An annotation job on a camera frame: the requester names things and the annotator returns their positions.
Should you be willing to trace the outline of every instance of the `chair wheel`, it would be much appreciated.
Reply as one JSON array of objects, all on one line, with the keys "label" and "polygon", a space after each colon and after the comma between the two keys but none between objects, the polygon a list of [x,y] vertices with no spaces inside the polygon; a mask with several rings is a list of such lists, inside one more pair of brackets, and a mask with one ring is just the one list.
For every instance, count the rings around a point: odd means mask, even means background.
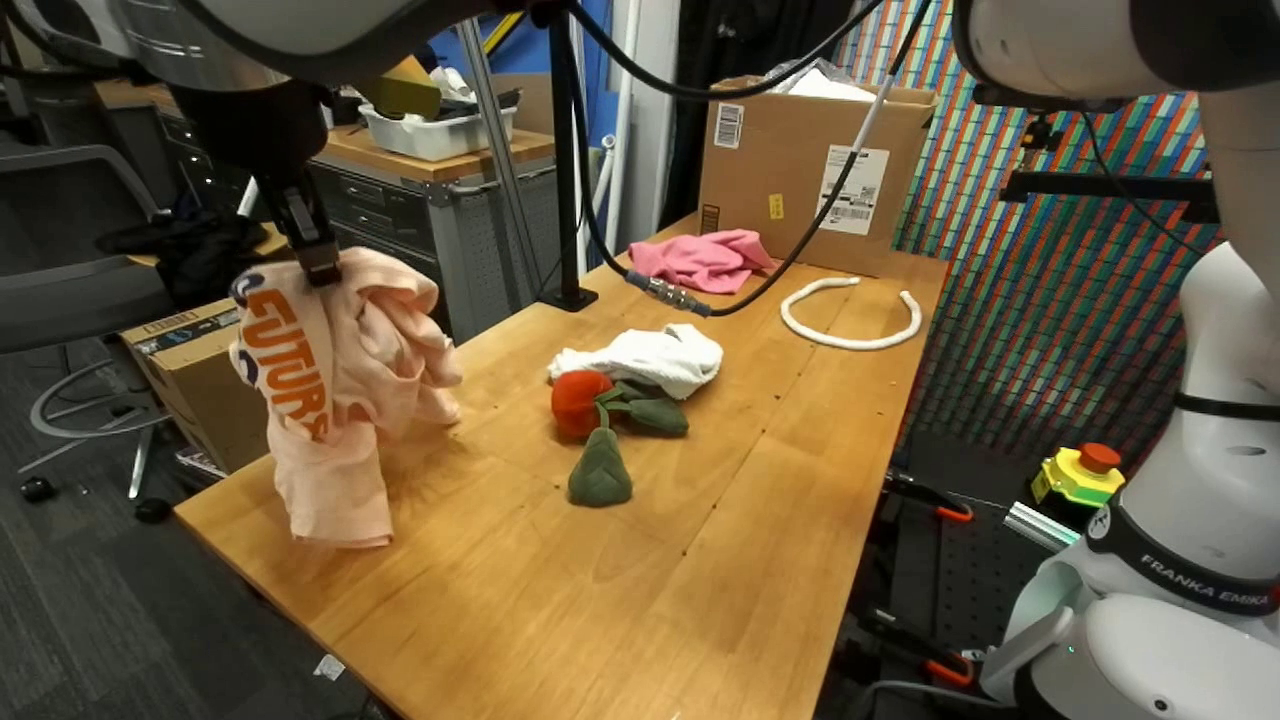
[{"label": "chair wheel", "polygon": [[20,478],[20,480],[14,480],[14,494],[20,494],[28,505],[55,499],[55,490],[53,490],[46,478]]},{"label": "chair wheel", "polygon": [[163,524],[163,520],[170,518],[170,505],[163,505],[163,499],[156,499],[156,496],[140,496],[140,499],[131,505],[131,518],[136,518],[140,524]]}]

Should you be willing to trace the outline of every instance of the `office chair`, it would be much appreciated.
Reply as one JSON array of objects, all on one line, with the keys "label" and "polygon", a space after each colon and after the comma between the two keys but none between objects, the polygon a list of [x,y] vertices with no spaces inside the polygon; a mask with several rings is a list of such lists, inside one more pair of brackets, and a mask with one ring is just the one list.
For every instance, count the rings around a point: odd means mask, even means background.
[{"label": "office chair", "polygon": [[[73,339],[106,339],[131,326],[166,316],[159,277],[127,257],[102,257],[101,235],[140,230],[156,217],[147,189],[117,149],[3,149],[0,153],[0,354],[65,349]],[[102,396],[66,399],[106,380]],[[123,359],[86,363],[44,389],[28,411],[32,429],[65,441],[28,459],[25,499],[46,499],[53,485],[35,473],[73,449],[102,436],[136,436],[127,499],[140,520],[163,520],[166,505],[144,499],[144,473],[163,411]]]}]

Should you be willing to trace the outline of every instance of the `black cable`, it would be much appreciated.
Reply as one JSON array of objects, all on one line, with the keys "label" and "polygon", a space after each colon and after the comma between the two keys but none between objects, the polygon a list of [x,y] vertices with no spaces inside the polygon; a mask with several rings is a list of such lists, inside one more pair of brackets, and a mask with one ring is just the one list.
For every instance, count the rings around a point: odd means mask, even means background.
[{"label": "black cable", "polygon": [[[916,32],[918,32],[929,8],[930,8],[930,0],[918,0],[916,18],[911,18],[911,24],[909,24],[909,36],[903,36],[897,61],[887,66],[887,80],[885,80],[879,91],[887,91],[887,86],[893,86],[897,74],[903,69],[909,48],[916,43]],[[617,277],[625,277],[629,286],[634,286],[640,294],[649,294],[649,296],[656,296],[656,299],[664,299],[664,304],[672,304],[672,310],[695,311],[695,316],[734,316],[734,311],[752,310],[752,304],[802,257],[802,248],[816,241],[816,233],[825,230],[827,214],[837,208],[837,200],[841,200],[841,193],[845,193],[845,186],[847,186],[853,164],[854,164],[854,153],[847,153],[847,159],[845,159],[845,170],[841,170],[841,178],[837,178],[825,208],[806,219],[802,235],[798,235],[795,248],[779,259],[779,270],[768,273],[742,299],[725,304],[725,310],[713,310],[713,304],[704,304],[698,296],[693,296],[693,294],[683,294],[683,287],[675,287],[675,286],[664,286],[664,281],[656,281],[656,277],[640,277],[640,273],[625,270],[625,264],[603,248],[603,235],[598,235],[598,230],[597,230],[597,217],[586,214],[592,246],[597,246],[597,253],[603,257],[603,264],[607,264]],[[592,189],[586,189],[582,178],[586,178],[586,172],[582,172],[582,136],[578,136],[578,197],[592,197]]]},{"label": "black cable", "polygon": [[879,0],[868,0],[864,8],[854,8],[832,36],[825,36],[819,43],[812,43],[798,61],[786,61],[776,78],[749,86],[749,90],[695,90],[695,86],[672,86],[650,78],[644,66],[634,66],[597,20],[592,12],[582,12],[578,4],[568,4],[570,20],[640,86],[664,91],[664,97],[680,97],[680,102],[742,102],[742,97],[762,97],[770,90],[779,90],[785,80],[793,80],[795,74],[802,74],[812,61],[827,57],[853,27],[861,27],[870,12],[879,8]]},{"label": "black cable", "polygon": [[935,701],[952,701],[952,706],[969,706],[969,709],[1012,714],[1006,706],[996,706],[987,697],[969,697],[969,693],[952,693],[952,687],[935,687],[935,685],[911,685],[911,681],[874,681],[854,697],[847,717],[853,720],[874,720],[874,697],[885,697],[885,693],[911,693],[911,697],[935,697]]},{"label": "black cable", "polygon": [[1194,253],[1182,235],[1170,235],[1170,233],[1119,186],[1119,178],[1107,170],[1103,143],[1094,142],[1092,117],[1089,117],[1089,112],[1079,112],[1079,117],[1083,117],[1083,136],[1089,136],[1089,143],[1092,143],[1092,159],[1094,159],[1094,170],[1107,178],[1107,186],[1123,197],[1123,204],[1128,204],[1131,214],[1139,214],[1159,235],[1168,235],[1168,241],[1179,246],[1182,253]]}]

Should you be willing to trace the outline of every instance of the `cardboard box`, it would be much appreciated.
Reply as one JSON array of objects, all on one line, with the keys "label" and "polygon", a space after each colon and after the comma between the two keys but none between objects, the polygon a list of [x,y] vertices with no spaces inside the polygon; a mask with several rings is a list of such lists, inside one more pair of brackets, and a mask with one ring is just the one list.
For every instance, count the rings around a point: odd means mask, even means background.
[{"label": "cardboard box", "polygon": [[214,299],[123,331],[170,424],[224,473],[266,454],[265,396],[228,359],[234,326],[239,310]]},{"label": "cardboard box", "polygon": [[[845,170],[870,104],[816,97],[717,102],[706,107],[698,208],[718,208],[718,230],[756,230],[785,259],[819,208],[819,189]],[[930,91],[899,90],[885,102],[864,159],[853,170],[802,264],[870,273],[911,193],[930,117]]]}]

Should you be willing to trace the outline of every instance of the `table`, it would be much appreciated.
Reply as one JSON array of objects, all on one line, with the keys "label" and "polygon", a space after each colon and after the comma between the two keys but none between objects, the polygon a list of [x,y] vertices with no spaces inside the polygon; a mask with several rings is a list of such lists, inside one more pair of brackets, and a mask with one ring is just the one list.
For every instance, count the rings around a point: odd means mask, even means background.
[{"label": "table", "polygon": [[[688,441],[625,436],[634,499],[570,507],[578,449],[549,432],[543,363],[625,330],[688,319],[592,273],[586,311],[527,310],[467,339],[462,424],[384,454],[397,541],[334,553],[289,535],[270,466],[175,518],[401,717],[812,717],[885,469],[925,355],[795,339],[793,270],[731,319],[693,319],[725,374],[688,399]],[[887,257],[854,294],[802,304],[825,331],[929,319],[947,270]]]}]

